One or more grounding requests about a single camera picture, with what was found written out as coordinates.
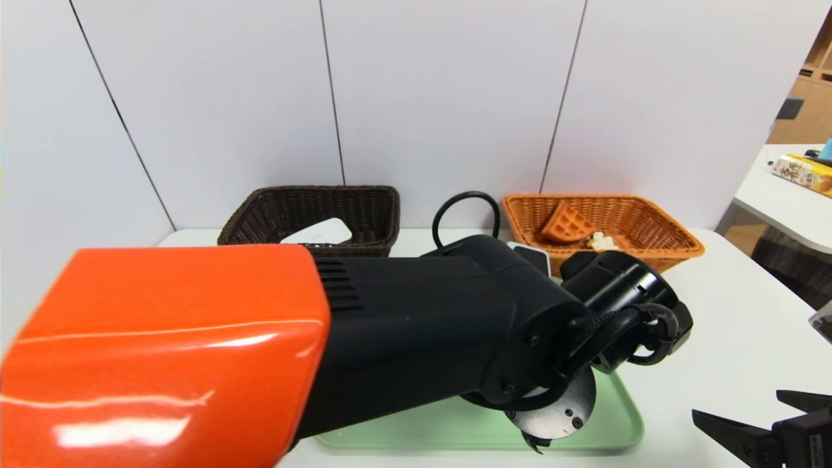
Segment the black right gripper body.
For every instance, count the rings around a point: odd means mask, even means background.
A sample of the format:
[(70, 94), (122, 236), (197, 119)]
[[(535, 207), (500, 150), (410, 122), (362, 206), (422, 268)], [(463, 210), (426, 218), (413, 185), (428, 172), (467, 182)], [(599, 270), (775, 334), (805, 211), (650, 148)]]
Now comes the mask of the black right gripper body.
[(785, 467), (831, 466), (830, 408), (776, 422), (772, 432)]

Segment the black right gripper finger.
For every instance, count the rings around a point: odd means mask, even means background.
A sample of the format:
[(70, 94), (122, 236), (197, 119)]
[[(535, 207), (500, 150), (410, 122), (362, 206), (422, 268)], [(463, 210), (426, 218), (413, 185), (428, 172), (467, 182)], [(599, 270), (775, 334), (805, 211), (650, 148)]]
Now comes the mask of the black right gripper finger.
[(813, 392), (777, 390), (776, 397), (779, 402), (805, 413), (829, 410), (832, 403), (831, 396)]
[(781, 442), (772, 430), (692, 410), (692, 422), (705, 435), (749, 467), (783, 466)]

